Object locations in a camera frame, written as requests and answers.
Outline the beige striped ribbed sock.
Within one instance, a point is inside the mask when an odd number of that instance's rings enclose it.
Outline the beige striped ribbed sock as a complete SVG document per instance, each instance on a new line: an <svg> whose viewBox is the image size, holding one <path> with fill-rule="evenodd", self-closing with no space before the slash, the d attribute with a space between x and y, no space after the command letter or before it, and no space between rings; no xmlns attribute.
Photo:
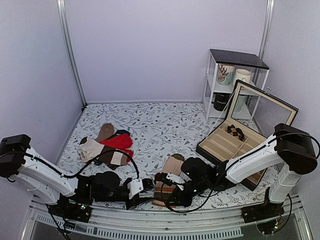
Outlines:
<svg viewBox="0 0 320 240"><path fill-rule="evenodd" d="M176 185L171 182L170 178L176 178L181 174L181 166L184 161L185 158L181 154L175 153L166 160L162 171L155 175L155 193L152 200L154 206L166 206L165 202L176 189Z"/></svg>

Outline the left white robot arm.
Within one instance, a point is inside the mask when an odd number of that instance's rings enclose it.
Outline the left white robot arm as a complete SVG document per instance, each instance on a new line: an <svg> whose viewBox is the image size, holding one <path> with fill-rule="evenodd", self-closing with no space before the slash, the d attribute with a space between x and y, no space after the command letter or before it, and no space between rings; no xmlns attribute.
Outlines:
<svg viewBox="0 0 320 240"><path fill-rule="evenodd" d="M69 175L66 171L40 157L30 146L25 134L5 137L0 142L0 176L25 184L46 204L54 206L63 216L74 213L72 200L80 205L92 202L124 202L126 208L151 200L141 193L154 188L150 178L128 178L123 184L113 171L84 176L80 171Z"/></svg>

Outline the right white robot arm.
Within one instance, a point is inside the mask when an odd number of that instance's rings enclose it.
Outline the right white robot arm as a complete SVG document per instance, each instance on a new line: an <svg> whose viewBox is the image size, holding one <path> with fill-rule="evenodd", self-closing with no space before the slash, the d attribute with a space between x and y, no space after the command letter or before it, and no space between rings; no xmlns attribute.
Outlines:
<svg viewBox="0 0 320 240"><path fill-rule="evenodd" d="M190 180L179 184L165 205L174 203L188 207L193 197L207 189L222 192L269 166L283 164L277 180L265 191L264 202L258 208L262 218L269 218L282 207L286 196L300 178L318 166L320 155L315 153L313 145L317 142L307 132L279 123L263 143L214 167L199 158L190 157L181 166L182 172Z"/></svg>

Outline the red sock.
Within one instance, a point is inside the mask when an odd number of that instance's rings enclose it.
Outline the red sock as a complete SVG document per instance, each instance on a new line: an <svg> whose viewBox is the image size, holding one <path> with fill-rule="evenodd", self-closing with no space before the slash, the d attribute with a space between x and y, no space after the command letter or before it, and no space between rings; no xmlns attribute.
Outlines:
<svg viewBox="0 0 320 240"><path fill-rule="evenodd" d="M116 150L120 150L121 152L126 153L131 158L133 157L133 151L130 150L130 148L133 145L133 141L131 137L127 134L119 135L111 139L106 139L101 142L100 144L106 145L108 147L112 147ZM93 161L95 165L101 165L102 163L96 163L96 161Z"/></svg>

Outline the brown beige block sock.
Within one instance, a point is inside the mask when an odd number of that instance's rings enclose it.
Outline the brown beige block sock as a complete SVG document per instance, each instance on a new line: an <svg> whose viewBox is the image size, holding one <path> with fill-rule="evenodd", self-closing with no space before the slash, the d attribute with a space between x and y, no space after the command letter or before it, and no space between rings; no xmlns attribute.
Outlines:
<svg viewBox="0 0 320 240"><path fill-rule="evenodd" d="M125 166L130 161L130 159L125 155L125 153L115 151L115 148L98 143L96 140L84 137L79 144L80 147L80 160L83 163L99 156L95 162L105 164L108 168L115 170L120 166Z"/></svg>

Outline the dark green sock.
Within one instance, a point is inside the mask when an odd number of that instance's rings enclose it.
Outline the dark green sock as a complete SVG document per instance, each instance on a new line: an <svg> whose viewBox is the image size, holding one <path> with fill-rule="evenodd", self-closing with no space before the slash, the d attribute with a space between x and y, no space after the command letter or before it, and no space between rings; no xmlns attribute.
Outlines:
<svg viewBox="0 0 320 240"><path fill-rule="evenodd" d="M121 130L117 130L113 135L111 135L108 139L112 139L112 138L115 138L117 136L120 136L120 135L128 135L128 136L131 136L131 133L127 130L124 130L124 129L121 129Z"/></svg>

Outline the tan brown sock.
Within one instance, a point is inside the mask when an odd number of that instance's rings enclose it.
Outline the tan brown sock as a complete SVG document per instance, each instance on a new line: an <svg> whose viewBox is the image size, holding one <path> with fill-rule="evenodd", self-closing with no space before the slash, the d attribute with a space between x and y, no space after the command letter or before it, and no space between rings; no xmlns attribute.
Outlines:
<svg viewBox="0 0 320 240"><path fill-rule="evenodd" d="M111 123L105 123L100 128L98 137L95 139L98 143L111 137L115 132L115 128Z"/></svg>

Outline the floral tablecloth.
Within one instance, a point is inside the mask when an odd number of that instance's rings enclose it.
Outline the floral tablecloth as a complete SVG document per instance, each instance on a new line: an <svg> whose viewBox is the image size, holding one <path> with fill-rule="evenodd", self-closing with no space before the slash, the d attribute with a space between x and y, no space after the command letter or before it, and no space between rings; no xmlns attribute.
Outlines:
<svg viewBox="0 0 320 240"><path fill-rule="evenodd" d="M196 157L197 144L217 118L206 118L200 103L109 103L88 105L77 123L57 165L85 176L106 172L104 164L85 167L80 160L82 138L96 138L101 127L110 123L116 130L130 132L133 162L118 167L121 181L127 178L153 178L173 154Z"/></svg>

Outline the brown argyle rolled sock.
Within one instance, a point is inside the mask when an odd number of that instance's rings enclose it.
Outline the brown argyle rolled sock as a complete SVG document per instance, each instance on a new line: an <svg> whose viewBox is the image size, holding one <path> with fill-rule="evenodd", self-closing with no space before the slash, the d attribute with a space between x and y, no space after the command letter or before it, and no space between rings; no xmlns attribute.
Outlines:
<svg viewBox="0 0 320 240"><path fill-rule="evenodd" d="M226 131L234 137L238 137L240 140L244 138L242 130L238 127L235 127L233 124L228 125Z"/></svg>

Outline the black mug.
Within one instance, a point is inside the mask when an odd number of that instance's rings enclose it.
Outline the black mug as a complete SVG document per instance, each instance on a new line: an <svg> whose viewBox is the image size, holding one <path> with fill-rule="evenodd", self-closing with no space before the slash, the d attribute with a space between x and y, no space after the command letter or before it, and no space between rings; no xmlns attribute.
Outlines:
<svg viewBox="0 0 320 240"><path fill-rule="evenodd" d="M224 111L231 94L217 92L214 94L213 108L219 112Z"/></svg>

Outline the black compartment organizer box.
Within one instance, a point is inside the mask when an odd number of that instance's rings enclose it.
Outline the black compartment organizer box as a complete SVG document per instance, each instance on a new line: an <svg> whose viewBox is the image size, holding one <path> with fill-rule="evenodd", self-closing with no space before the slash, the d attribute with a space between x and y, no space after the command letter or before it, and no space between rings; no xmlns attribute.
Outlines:
<svg viewBox="0 0 320 240"><path fill-rule="evenodd" d="M238 95L247 95L247 99L241 111L234 113ZM236 81L226 107L223 121L214 126L196 146L196 152L215 166L262 144L274 134L276 125L290 126L299 111L278 97L240 80ZM228 133L227 126L230 125L240 128L244 138L239 139ZM266 170L267 168L248 176L240 184L251 191L255 190Z"/></svg>

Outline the pale green mug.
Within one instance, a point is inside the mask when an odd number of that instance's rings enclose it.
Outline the pale green mug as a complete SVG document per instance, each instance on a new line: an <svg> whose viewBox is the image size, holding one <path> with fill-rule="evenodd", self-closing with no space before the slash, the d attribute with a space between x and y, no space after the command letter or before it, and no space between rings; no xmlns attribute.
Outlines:
<svg viewBox="0 0 320 240"><path fill-rule="evenodd" d="M246 100L247 100L247 95L238 95L233 112L234 113L240 112L243 105L246 103Z"/></svg>

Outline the floral pattern mug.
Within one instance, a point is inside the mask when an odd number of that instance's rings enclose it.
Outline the floral pattern mug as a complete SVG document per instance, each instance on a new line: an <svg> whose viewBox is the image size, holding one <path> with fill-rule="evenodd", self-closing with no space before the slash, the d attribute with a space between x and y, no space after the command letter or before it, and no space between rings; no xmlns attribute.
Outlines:
<svg viewBox="0 0 320 240"><path fill-rule="evenodd" d="M219 63L217 71L217 83L228 86L234 77L235 66Z"/></svg>

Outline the cream white mug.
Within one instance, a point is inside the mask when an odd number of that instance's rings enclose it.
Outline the cream white mug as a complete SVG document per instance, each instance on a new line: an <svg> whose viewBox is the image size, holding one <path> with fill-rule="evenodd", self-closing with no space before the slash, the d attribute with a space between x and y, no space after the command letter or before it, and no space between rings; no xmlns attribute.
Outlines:
<svg viewBox="0 0 320 240"><path fill-rule="evenodd" d="M252 73L249 70L237 68L235 70L232 84L235 85L237 80L240 80L249 84L251 81L251 76L252 76Z"/></svg>

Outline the aluminium front rail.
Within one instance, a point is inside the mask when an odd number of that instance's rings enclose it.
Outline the aluminium front rail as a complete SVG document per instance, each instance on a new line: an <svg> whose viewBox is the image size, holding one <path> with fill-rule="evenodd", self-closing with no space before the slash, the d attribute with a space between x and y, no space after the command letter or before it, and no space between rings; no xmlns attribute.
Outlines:
<svg viewBox="0 0 320 240"><path fill-rule="evenodd" d="M38 197L31 201L24 240L312 240L298 195L284 202L284 214L245 222L242 207L171 211L92 207L88 222L51 216Z"/></svg>

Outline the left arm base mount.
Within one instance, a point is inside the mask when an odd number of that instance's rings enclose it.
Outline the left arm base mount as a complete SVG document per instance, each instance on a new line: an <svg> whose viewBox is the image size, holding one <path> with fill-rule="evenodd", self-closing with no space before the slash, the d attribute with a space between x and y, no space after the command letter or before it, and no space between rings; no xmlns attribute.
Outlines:
<svg viewBox="0 0 320 240"><path fill-rule="evenodd" d="M62 217L64 220L88 223L92 208L88 204L78 203L61 195L56 204L49 205L49 211L51 214Z"/></svg>

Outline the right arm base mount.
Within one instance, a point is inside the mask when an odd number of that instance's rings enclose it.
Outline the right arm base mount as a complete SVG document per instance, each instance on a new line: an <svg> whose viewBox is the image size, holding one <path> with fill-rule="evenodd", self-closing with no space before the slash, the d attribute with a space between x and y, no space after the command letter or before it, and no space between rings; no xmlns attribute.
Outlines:
<svg viewBox="0 0 320 240"><path fill-rule="evenodd" d="M293 209L292 198L289 194L287 197L290 202L289 214L286 220L284 220L283 214L285 213L282 203L271 203L269 200L270 187L267 188L264 195L264 202L252 206L246 206L241 209L241 217L245 223L252 223L257 221L274 218L273 221L262 222L256 225L258 231L267 236L273 235L282 230L288 223Z"/></svg>

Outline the white frame glass shelf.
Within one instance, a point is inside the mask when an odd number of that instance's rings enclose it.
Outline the white frame glass shelf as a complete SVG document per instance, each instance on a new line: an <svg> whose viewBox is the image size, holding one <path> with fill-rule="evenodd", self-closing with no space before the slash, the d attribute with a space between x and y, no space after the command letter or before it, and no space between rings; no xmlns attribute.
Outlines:
<svg viewBox="0 0 320 240"><path fill-rule="evenodd" d="M219 101L216 99L226 95L231 97L237 80L256 86L253 80L255 73L260 70L265 71L265 77L262 82L265 87L270 68L255 54L210 49L208 51L205 84L203 90L203 107L205 118L225 117L227 109L224 105L215 108Z"/></svg>

